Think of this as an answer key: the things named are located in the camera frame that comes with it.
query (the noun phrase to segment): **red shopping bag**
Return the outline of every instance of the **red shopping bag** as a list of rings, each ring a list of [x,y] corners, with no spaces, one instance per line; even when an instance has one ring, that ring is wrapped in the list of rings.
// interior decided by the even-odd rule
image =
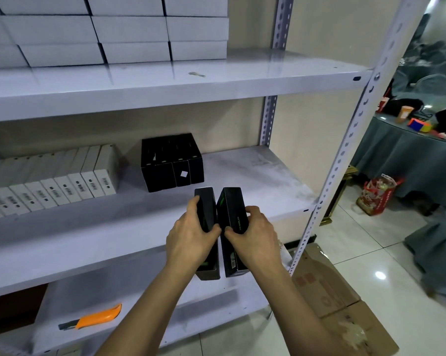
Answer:
[[[356,204],[370,216],[379,215],[386,208],[396,186],[403,181],[396,181],[388,175],[381,174],[381,177],[365,182]]]

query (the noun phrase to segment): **person's right hand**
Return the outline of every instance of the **person's right hand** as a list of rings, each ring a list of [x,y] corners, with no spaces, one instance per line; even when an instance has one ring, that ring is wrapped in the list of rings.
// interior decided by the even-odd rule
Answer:
[[[243,263],[254,274],[260,270],[279,269],[282,266],[278,234],[273,225],[257,206],[247,206],[250,225],[240,235],[226,227],[225,236],[230,240]]]

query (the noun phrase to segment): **perforated metal post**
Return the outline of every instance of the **perforated metal post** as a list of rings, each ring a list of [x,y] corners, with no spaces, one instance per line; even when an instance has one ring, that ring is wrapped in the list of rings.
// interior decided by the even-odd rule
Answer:
[[[276,11],[274,21],[274,35],[272,37],[273,49],[285,50],[293,3],[294,0],[279,0],[278,2],[278,9]],[[269,147],[277,101],[277,96],[266,96],[264,99],[264,110],[262,112],[261,121],[261,136],[259,138],[260,145],[266,145]]]
[[[380,87],[378,81],[380,80],[381,75],[384,72],[387,72],[386,67],[392,62],[397,62],[397,60],[394,60],[394,58],[397,57],[397,53],[395,52],[395,50],[397,50],[400,46],[399,44],[403,42],[403,33],[401,33],[400,31],[407,25],[409,25],[412,22],[412,19],[416,16],[416,7],[414,7],[416,2],[422,2],[422,0],[401,0],[399,4],[399,8],[388,32],[388,37],[385,41],[385,45],[382,49],[383,51],[381,53],[381,57],[378,61],[378,64],[374,68],[368,85],[363,90],[361,98],[358,101],[358,105],[352,116],[348,129],[345,132],[345,136],[340,145],[340,148],[338,149],[335,160],[333,161],[330,173],[328,174],[328,178],[325,181],[324,187],[318,200],[318,205],[315,208],[315,211],[312,213],[307,227],[305,228],[302,239],[300,240],[299,247],[294,255],[292,266],[289,269],[290,275],[294,273],[302,252],[307,245],[307,241],[312,234],[312,230],[314,229],[314,227],[320,224],[324,216],[320,212],[323,203],[330,201],[330,199],[327,199],[327,197],[333,194],[334,188],[338,187],[338,185],[333,183],[333,179],[335,178],[336,174],[340,172],[339,165],[342,162],[347,161],[348,154],[350,154],[348,151],[356,146],[353,141],[357,139],[357,135],[360,133],[360,128],[358,127],[358,125],[362,120],[373,116],[374,110],[371,109],[372,106],[369,105],[370,108],[368,107],[370,97],[373,91],[377,90]]]

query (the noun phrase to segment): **box cutter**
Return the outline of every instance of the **box cutter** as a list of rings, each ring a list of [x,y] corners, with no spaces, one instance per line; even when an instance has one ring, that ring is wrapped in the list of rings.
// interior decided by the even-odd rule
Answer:
[[[114,306],[112,309],[105,311],[96,312],[95,314],[86,315],[78,320],[73,320],[66,322],[64,324],[59,324],[58,328],[60,330],[71,330],[71,329],[82,329],[83,327],[94,326],[110,322],[115,319],[121,312],[122,303]]]

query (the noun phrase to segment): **metal shelf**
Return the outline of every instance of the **metal shelf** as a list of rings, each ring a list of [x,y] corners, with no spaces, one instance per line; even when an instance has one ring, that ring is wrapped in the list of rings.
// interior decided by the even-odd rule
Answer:
[[[371,73],[341,61],[250,49],[229,50],[227,60],[0,70],[0,121],[362,89]]]
[[[111,332],[164,265],[165,252],[161,251],[50,283],[35,323],[33,354],[40,355]],[[178,301],[161,346],[267,305],[250,273],[226,279],[221,262],[220,275],[221,279],[214,281],[200,281],[193,277]],[[122,303],[122,311],[109,323],[66,332],[58,329],[61,323],[106,310],[118,303]]]
[[[0,295],[156,252],[197,187],[241,187],[271,221],[315,209],[316,196],[267,147],[203,155],[206,181],[148,193],[128,168],[116,195],[0,219]]]

